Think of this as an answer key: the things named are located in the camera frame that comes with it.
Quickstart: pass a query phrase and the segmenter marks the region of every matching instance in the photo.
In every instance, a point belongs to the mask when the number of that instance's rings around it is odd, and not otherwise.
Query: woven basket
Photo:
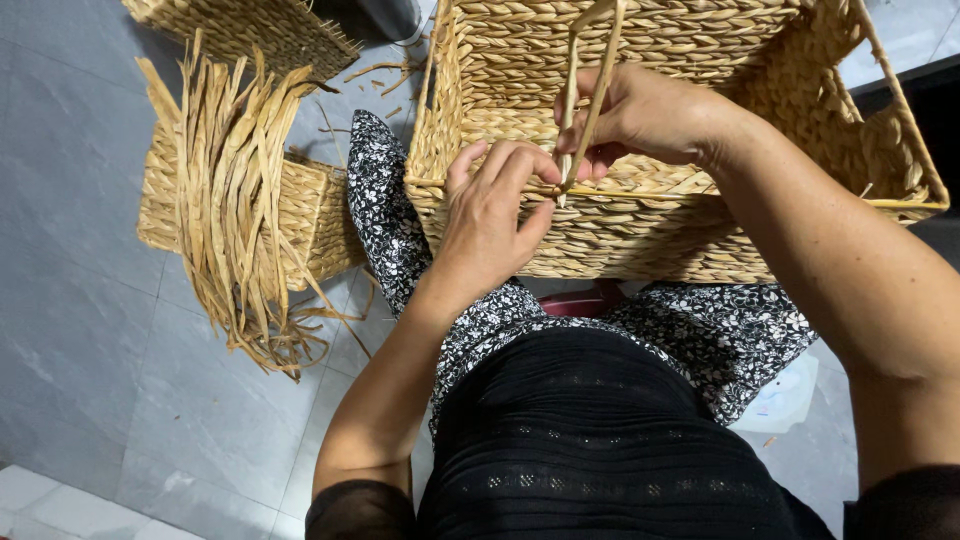
[[[553,149],[552,106],[564,85],[568,25],[591,4],[440,0],[427,65],[435,80],[420,96],[404,179],[431,249],[440,246],[446,223],[445,170],[463,146],[526,139]],[[610,29],[600,22],[580,34],[584,65],[599,62]],[[894,94],[889,107],[867,119],[836,68],[864,37]],[[731,97],[899,223],[949,205],[862,0],[631,2],[617,60]],[[522,206],[529,210],[551,194],[531,178]],[[705,171],[643,156],[619,160],[606,178],[570,189],[520,275],[773,279]]]
[[[160,124],[147,151],[136,235],[150,247],[180,252],[177,243],[177,149]],[[317,282],[367,261],[350,220],[347,175],[339,168],[287,154],[280,188],[280,230],[297,247]],[[286,255],[287,288],[304,290],[307,279]]]
[[[176,37],[204,30],[204,52],[235,62],[254,45],[280,77],[302,65],[326,81],[357,60],[358,44],[297,0],[121,0],[133,19]]]

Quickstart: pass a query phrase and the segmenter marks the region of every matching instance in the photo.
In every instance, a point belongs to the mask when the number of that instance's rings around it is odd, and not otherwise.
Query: woman
[[[580,95],[596,76],[578,74]],[[553,202],[518,228],[517,201],[532,173],[560,183],[551,157],[498,142],[471,177],[486,144],[466,147],[431,263],[402,151],[369,143],[382,130],[369,120],[354,119],[351,213],[398,320],[327,430],[307,538],[830,537],[717,422],[815,338],[777,285],[655,284],[600,320],[547,317],[508,280],[550,227]],[[956,272],[762,119],[624,64],[578,172],[603,176],[628,153],[707,170],[843,362],[861,486],[847,536],[960,537]],[[726,373],[700,369],[717,358]],[[409,458],[435,383],[435,465],[415,518]]]

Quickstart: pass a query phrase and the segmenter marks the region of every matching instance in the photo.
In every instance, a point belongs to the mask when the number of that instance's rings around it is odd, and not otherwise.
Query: woman's left hand
[[[470,164],[486,149],[483,140],[469,145],[446,170],[449,218],[444,242],[418,286],[419,292],[429,292],[434,307],[454,318],[518,272],[550,230],[552,199],[540,203],[517,227],[520,192],[530,175],[547,184],[561,183],[560,169],[549,154],[529,142],[511,140],[495,142],[471,177]]]

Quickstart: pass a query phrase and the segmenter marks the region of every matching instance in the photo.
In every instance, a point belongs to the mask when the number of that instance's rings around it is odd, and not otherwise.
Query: hand
[[[561,182],[549,154],[529,142],[510,140],[497,141],[471,178],[470,164],[486,149],[482,140],[469,145],[446,170],[444,243],[417,287],[435,312],[454,318],[519,271],[550,230],[552,199],[517,227],[520,191],[531,173],[547,184]]]
[[[593,95],[598,68],[577,72],[577,95]],[[553,115],[560,125],[564,114],[561,91]],[[720,94],[672,79],[635,63],[613,67],[600,116],[577,176],[603,178],[615,160],[644,154],[674,165],[705,166],[719,152],[724,126],[747,113]],[[573,116],[573,124],[560,134],[556,153],[574,154],[583,137],[589,108]]]

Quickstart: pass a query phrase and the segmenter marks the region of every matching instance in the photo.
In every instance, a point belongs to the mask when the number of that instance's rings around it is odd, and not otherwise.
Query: black sleeve
[[[413,504],[392,485],[347,480],[321,491],[306,513],[306,540],[413,538]]]
[[[960,538],[960,465],[900,473],[847,503],[847,540]]]

